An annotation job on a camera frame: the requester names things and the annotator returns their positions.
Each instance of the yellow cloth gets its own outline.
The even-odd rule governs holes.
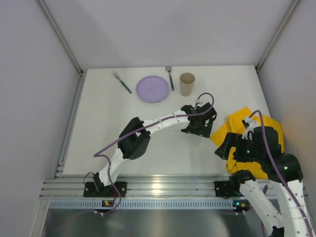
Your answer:
[[[242,124],[242,120],[246,116],[251,115],[251,110],[247,107],[242,108],[241,110],[233,113],[228,116],[228,121],[224,123],[213,135],[211,135],[210,139],[214,142],[218,147],[221,146],[225,140],[226,134],[228,132],[243,134],[245,132],[245,127]],[[252,117],[255,121],[257,121],[260,125],[260,118],[258,116]],[[275,121],[274,119],[263,115],[263,122],[265,126],[273,127],[278,133],[278,142],[281,145],[281,151],[284,152],[284,137],[281,125]],[[236,162],[233,159],[233,153],[236,148],[232,147],[229,153],[229,157],[227,160],[226,168],[229,173],[233,174],[239,170],[250,170],[250,172],[255,176],[256,179],[267,179],[268,176],[265,172],[262,171],[261,165],[257,162]]]

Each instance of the plate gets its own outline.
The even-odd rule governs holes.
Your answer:
[[[137,83],[136,92],[141,100],[154,103],[164,99],[169,94],[169,84],[162,77],[147,76]]]

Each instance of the cup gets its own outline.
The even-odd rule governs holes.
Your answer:
[[[191,95],[196,77],[192,73],[183,73],[180,76],[180,93],[182,96]]]

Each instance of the metal frame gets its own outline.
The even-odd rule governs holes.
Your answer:
[[[68,55],[69,59],[71,60],[71,62],[73,64],[73,66],[75,67],[75,69],[77,70],[77,72],[79,74],[82,74],[83,70],[81,69],[77,59],[75,58],[72,50],[70,49],[69,44],[67,43],[63,33],[59,29],[53,15],[50,13],[50,10],[48,9],[47,4],[45,3],[44,0],[35,0],[35,2],[37,3],[38,7],[40,8],[42,13],[44,14],[44,17],[47,19],[50,26],[52,27],[53,32],[57,36],[61,46],[64,48],[66,54]]]
[[[294,0],[291,7],[289,8],[289,10],[287,11],[284,19],[282,20],[281,24],[279,25],[279,27],[277,28],[277,31],[275,33],[275,35],[273,36],[272,40],[270,41],[267,49],[265,50],[265,52],[263,53],[258,65],[256,66],[256,70],[257,72],[260,71],[260,69],[262,68],[263,64],[265,63],[267,57],[269,56],[269,54],[271,53],[272,49],[275,47],[275,45],[277,44],[277,41],[279,40],[281,34],[283,33],[284,29],[286,28],[286,26],[288,25],[290,19],[292,18],[292,16],[294,15],[295,11],[298,9],[300,3],[302,2],[302,0]]]
[[[66,54],[71,60],[75,69],[80,73],[79,83],[72,104],[71,112],[67,122],[67,128],[63,138],[63,144],[58,157],[58,164],[55,168],[53,180],[46,180],[43,184],[39,203],[36,211],[36,216],[34,218],[34,223],[32,226],[32,231],[30,233],[31,237],[41,236],[44,223],[47,216],[47,211],[50,207],[52,201],[57,199],[68,199],[76,201],[100,201],[101,198],[85,198],[83,197],[83,176],[67,176],[63,174],[65,154],[67,153],[69,141],[71,138],[71,133],[74,126],[74,121],[77,114],[77,109],[85,81],[85,73],[80,67],[78,61],[76,60],[73,52],[71,51],[69,44],[67,43],[64,35],[60,31],[55,19],[53,18],[47,4],[44,0],[35,0],[40,10],[44,14],[45,18],[52,27],[54,33],[56,34],[58,40],[60,41],[62,47],[64,48]],[[285,27],[288,25],[291,17],[295,13],[296,9],[299,7],[302,0],[294,0],[291,7],[289,8],[285,18],[278,27],[274,37],[269,43],[269,46],[265,50],[263,56],[260,59],[259,64],[256,66],[256,71],[258,78],[264,93],[270,114],[274,117],[273,111],[271,110],[269,98],[267,96],[264,83],[260,77],[260,69],[264,65],[270,52],[273,50],[274,46],[277,44]],[[179,175],[152,175],[152,176],[121,176],[118,181],[128,182],[128,190],[126,194],[126,199],[129,200],[175,200],[175,199],[191,199],[191,200],[221,200],[215,196],[214,181],[227,180],[228,175],[204,175],[204,176],[179,176]],[[260,181],[259,185],[261,188],[267,184],[268,181]],[[275,199],[276,196],[273,189],[269,188],[268,198]],[[315,212],[310,205],[309,198],[305,196],[306,203],[308,205],[312,220],[315,221]]]

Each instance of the table surface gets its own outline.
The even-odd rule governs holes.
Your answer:
[[[116,71],[133,92],[127,90],[113,77]],[[179,77],[190,72],[196,77],[192,94],[180,95]],[[136,93],[137,82],[146,76],[157,75],[169,82],[164,67],[89,69],[86,74],[77,116],[66,156],[64,174],[85,175],[98,172],[106,164],[105,158],[93,155],[116,140],[119,134],[134,118],[155,119],[179,110],[183,105],[194,105],[203,92],[210,92],[215,98],[217,119],[212,133],[227,116],[247,106],[270,115],[253,66],[205,66],[173,67],[172,78],[175,90],[162,101],[146,103]],[[202,100],[210,101],[204,95]],[[116,145],[105,151],[112,156]],[[164,131],[150,140],[146,153],[126,162],[121,174],[164,175],[164,174],[224,174],[226,162],[214,154],[217,149],[208,138],[183,132]]]

